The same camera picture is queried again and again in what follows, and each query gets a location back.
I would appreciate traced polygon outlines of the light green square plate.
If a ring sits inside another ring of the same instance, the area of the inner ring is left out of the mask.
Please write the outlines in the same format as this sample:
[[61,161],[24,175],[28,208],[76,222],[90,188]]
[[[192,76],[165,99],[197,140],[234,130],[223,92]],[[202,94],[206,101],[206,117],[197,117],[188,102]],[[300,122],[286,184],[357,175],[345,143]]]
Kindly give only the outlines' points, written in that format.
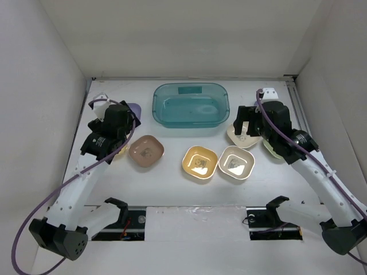
[[274,151],[273,147],[269,144],[269,142],[268,142],[268,141],[266,141],[265,139],[263,139],[263,140],[262,140],[262,142],[263,142],[263,145],[265,146],[265,148],[268,150],[268,152],[269,152],[273,157],[275,157],[275,158],[277,158],[277,159],[283,159],[283,157],[282,157],[282,156],[280,156],[279,154],[277,154],[277,153]]

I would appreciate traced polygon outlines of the brown square plate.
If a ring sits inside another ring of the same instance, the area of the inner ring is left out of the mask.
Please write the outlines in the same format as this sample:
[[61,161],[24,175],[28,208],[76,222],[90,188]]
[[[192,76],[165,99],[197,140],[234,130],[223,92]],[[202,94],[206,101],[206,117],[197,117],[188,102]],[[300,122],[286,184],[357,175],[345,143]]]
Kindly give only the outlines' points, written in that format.
[[130,145],[128,154],[140,167],[149,168],[160,160],[164,146],[152,135],[144,135]]

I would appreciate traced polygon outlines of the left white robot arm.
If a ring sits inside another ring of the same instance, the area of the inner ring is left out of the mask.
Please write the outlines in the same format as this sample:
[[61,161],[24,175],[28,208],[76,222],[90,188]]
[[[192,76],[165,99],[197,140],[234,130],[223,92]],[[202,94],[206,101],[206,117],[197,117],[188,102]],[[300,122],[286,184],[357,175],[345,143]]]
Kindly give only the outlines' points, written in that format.
[[108,198],[88,214],[84,213],[84,206],[94,185],[140,125],[125,101],[97,99],[90,107],[103,113],[88,123],[92,132],[81,146],[71,182],[59,191],[45,216],[33,219],[29,225],[40,247],[71,261],[81,256],[88,241],[102,229],[111,224],[126,224],[128,205],[121,200]]

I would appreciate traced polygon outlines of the cream square plate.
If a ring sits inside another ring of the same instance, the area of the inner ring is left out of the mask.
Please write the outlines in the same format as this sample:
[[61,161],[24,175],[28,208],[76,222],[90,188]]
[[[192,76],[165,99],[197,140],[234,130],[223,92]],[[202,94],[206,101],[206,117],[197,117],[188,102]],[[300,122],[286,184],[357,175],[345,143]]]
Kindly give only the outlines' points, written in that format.
[[233,124],[230,124],[227,128],[227,136],[234,143],[234,145],[242,149],[250,148],[257,142],[259,142],[261,140],[261,137],[260,136],[251,137],[247,135],[247,130],[248,130],[248,122],[245,121],[243,122],[241,134],[235,135],[235,128]]
[[252,174],[255,157],[247,150],[237,146],[227,147],[218,160],[220,170],[237,180],[246,180]]

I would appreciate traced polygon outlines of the cream square plate front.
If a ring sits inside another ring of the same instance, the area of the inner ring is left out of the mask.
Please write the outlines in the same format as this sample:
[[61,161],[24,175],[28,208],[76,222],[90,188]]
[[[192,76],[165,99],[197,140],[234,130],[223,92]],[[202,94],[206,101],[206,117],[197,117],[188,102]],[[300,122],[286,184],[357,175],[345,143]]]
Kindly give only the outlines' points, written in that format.
[[227,147],[218,160],[220,170],[237,180],[246,180],[252,174],[255,157],[247,150],[237,146]]

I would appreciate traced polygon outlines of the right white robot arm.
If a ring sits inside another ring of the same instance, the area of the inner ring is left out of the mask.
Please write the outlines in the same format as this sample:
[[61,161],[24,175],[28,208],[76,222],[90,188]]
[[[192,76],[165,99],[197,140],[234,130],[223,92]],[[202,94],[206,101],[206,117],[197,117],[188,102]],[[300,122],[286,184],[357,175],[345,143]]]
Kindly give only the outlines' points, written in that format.
[[240,106],[233,123],[235,134],[241,133],[245,122],[248,123],[247,134],[268,141],[306,180],[325,206],[322,210],[278,196],[266,204],[266,221],[272,227],[285,223],[304,227],[320,235],[333,252],[350,254],[366,239],[366,205],[337,177],[317,143],[307,132],[293,128],[290,111],[280,101],[260,103],[257,107]]

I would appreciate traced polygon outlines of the teal plastic bin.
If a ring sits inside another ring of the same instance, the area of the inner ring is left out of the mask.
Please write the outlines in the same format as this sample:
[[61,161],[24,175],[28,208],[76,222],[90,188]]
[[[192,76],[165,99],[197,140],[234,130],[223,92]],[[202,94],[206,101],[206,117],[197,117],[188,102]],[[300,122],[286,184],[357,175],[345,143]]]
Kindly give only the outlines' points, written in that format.
[[166,128],[215,128],[229,114],[228,93],[220,84],[163,84],[153,94],[152,116]]

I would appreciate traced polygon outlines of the yellow square plate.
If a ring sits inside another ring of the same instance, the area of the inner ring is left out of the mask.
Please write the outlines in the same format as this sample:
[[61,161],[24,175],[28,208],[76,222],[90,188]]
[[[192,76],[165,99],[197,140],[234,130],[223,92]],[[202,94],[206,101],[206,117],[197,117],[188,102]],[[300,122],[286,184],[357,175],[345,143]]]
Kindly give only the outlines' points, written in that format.
[[217,154],[201,146],[190,147],[182,160],[183,170],[201,180],[210,179],[216,171],[217,164]]

